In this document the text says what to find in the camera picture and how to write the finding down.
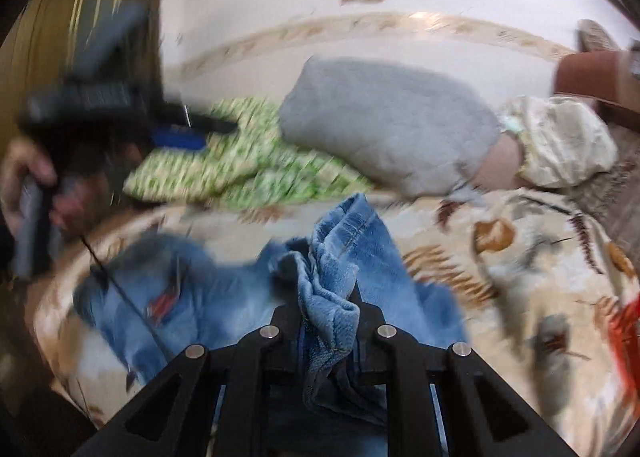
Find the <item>person's left hand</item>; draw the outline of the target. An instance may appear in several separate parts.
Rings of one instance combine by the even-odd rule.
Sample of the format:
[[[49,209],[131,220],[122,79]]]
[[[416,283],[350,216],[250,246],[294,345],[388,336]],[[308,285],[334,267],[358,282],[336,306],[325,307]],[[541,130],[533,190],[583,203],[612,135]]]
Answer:
[[[12,139],[1,162],[1,212],[6,227],[17,239],[23,225],[23,199],[29,181],[52,186],[58,180],[47,154],[26,136]],[[67,233],[79,233],[96,212],[96,201],[107,190],[103,174],[73,180],[68,190],[53,199],[52,223]]]

